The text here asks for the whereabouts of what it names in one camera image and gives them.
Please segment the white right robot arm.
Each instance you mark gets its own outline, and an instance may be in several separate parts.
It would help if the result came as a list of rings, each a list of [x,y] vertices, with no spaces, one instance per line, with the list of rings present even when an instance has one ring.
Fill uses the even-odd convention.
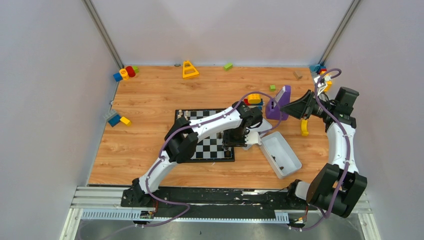
[[[285,201],[290,208],[298,209],[306,203],[347,218],[359,201],[368,184],[367,178],[359,174],[354,157],[357,121],[351,113],[359,95],[356,90],[341,87],[335,99],[324,100],[308,90],[280,108],[296,119],[322,119],[329,143],[328,162],[313,181],[296,179],[288,186]]]

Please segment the black white chess board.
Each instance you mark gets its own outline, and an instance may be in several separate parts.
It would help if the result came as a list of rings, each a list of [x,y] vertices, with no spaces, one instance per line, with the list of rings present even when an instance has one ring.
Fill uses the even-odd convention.
[[[224,108],[209,109],[176,109],[174,120],[185,117],[189,121],[198,120],[205,117],[215,115]],[[231,157],[225,157],[225,151],[231,151]],[[223,149],[223,132],[218,132],[204,138],[195,148],[195,152],[191,157],[192,163],[225,163],[235,161],[234,148]]]

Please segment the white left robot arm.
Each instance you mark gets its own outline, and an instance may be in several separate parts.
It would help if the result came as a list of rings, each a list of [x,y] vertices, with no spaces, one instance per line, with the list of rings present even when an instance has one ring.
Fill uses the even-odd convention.
[[[207,117],[175,121],[162,145],[157,160],[141,177],[132,181],[123,192],[122,201],[146,207],[153,201],[163,179],[178,164],[187,163],[195,154],[196,146],[207,137],[222,133],[222,147],[247,147],[259,142],[257,128],[263,123],[263,113],[257,106],[248,107],[243,101]]]

